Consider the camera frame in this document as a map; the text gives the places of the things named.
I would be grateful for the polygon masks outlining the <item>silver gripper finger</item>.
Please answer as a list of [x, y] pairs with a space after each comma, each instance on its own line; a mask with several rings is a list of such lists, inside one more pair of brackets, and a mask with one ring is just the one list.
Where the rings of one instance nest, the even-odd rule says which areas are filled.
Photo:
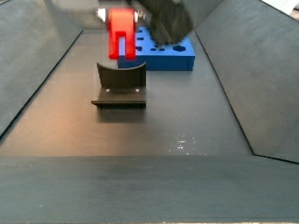
[[108, 10], [106, 9], [97, 9], [96, 14], [101, 21], [105, 21], [108, 19]]
[[138, 11], [134, 11], [134, 22], [137, 23], [138, 20]]

